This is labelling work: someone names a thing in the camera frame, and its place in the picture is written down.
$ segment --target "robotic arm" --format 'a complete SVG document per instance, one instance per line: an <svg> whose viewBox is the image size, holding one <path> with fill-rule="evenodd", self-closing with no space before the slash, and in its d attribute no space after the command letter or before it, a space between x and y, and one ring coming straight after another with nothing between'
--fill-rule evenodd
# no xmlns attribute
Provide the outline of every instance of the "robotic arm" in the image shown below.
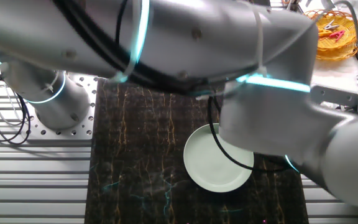
<svg viewBox="0 0 358 224"><path fill-rule="evenodd" d="M2 65L19 61L104 78L125 70L133 1L121 23L121 0L55 3L0 0ZM225 91L235 91L225 96L221 111L219 134L225 141L287 155L311 180L358 206L358 116L310 101L316 27L299 14L253 7L229 0L151 0L144 48L129 80L183 95L226 82ZM113 38L117 24L120 43ZM244 76L257 68L258 27L267 74ZM95 41L95 34L105 41Z"/></svg>

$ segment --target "wicker basket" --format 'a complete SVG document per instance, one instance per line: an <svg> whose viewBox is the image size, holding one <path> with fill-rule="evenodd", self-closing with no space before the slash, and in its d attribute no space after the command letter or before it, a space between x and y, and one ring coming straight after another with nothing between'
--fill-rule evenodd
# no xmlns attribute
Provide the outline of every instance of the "wicker basket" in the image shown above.
<svg viewBox="0 0 358 224"><path fill-rule="evenodd" d="M318 17L323 10L308 11L305 13L310 19ZM339 25L333 32L344 30L344 35L336 41L336 37L321 35L323 28L332 20L332 26ZM317 45L317 59L320 60L343 60L357 53L356 31L352 16L346 12L329 11L316 23L319 28L319 40Z"/></svg>

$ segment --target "ceramic plate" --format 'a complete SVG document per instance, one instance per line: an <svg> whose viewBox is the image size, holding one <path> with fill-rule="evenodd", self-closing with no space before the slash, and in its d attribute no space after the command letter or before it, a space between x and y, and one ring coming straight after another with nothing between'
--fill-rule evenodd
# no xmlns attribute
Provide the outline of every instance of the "ceramic plate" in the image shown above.
<svg viewBox="0 0 358 224"><path fill-rule="evenodd" d="M232 146L219 137L219 124L214 124L218 139L226 152L242 164L253 167L254 153ZM244 184L251 170L230 161L218 148L209 125L197 129L186 142L183 152L190 177L202 188L212 192L229 192Z"/></svg>

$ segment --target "dark marbled surface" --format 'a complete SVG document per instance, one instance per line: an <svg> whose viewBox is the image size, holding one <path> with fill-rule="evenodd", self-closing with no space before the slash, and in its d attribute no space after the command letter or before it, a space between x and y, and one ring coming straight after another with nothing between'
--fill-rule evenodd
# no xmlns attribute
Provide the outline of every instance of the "dark marbled surface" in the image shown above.
<svg viewBox="0 0 358 224"><path fill-rule="evenodd" d="M293 170L223 194L196 185L183 148L204 124L205 101L100 80L85 223L308 223ZM258 155L255 166L275 168Z"/></svg>

